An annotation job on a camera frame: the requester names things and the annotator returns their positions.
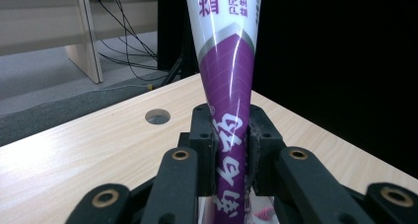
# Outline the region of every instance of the black backdrop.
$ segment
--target black backdrop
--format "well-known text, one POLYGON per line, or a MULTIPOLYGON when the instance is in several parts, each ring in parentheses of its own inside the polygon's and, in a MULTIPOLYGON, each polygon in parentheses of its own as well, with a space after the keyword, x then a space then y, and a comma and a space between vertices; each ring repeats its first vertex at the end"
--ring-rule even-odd
MULTIPOLYGON (((159 0, 174 64, 185 0, 159 0)), ((418 178, 418 0, 262 0, 253 90, 418 178)))

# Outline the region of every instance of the gray floor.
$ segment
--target gray floor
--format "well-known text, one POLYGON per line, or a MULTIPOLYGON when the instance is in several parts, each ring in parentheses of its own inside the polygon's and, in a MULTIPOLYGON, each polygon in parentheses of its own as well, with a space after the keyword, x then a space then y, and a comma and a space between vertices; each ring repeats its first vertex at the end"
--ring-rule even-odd
MULTIPOLYGON (((157 52, 156 32, 141 34, 138 38, 157 52)), ((122 54, 126 50, 122 40, 125 38, 99 40, 99 53, 127 61, 126 54, 122 54)), ((128 46, 130 62, 157 69, 157 62, 152 57, 135 55, 143 54, 138 50, 144 50, 138 39, 129 37, 128 44, 132 46, 128 46)), ((136 77, 127 65, 111 62, 102 56, 100 60, 104 81, 96 84, 67 57, 64 47, 0 56, 0 115, 100 90, 136 77)), ((137 67, 133 70, 137 76, 155 72, 137 67)))

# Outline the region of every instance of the desk leg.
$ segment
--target desk leg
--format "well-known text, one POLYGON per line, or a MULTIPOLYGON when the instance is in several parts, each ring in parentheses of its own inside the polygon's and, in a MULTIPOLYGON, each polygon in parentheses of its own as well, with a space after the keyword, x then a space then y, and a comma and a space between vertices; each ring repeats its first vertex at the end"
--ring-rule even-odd
POLYGON ((65 46, 68 57, 95 83, 103 81, 102 67, 96 46, 92 11, 89 0, 78 0, 84 43, 65 46))

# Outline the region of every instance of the toothpaste tube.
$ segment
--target toothpaste tube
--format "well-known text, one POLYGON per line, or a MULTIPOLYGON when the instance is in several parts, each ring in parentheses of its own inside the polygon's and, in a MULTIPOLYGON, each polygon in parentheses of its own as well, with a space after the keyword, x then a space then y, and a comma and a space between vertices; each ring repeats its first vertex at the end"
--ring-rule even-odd
POLYGON ((216 194, 205 224, 251 220, 245 147, 261 0, 187 0, 214 131, 220 142, 216 194))

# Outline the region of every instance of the light wood tabletop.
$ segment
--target light wood tabletop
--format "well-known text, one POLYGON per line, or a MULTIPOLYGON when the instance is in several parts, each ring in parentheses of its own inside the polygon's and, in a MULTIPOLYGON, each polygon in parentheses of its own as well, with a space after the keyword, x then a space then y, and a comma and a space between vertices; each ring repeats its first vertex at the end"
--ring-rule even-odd
MULTIPOLYGON (((64 223, 82 197, 107 183, 130 189, 153 178, 163 155, 206 103, 199 74, 0 148, 0 223, 64 223), (164 124, 149 123, 165 110, 164 124)), ((365 193, 388 182, 418 193, 418 180, 252 92, 288 146, 312 151, 342 184, 365 193)))

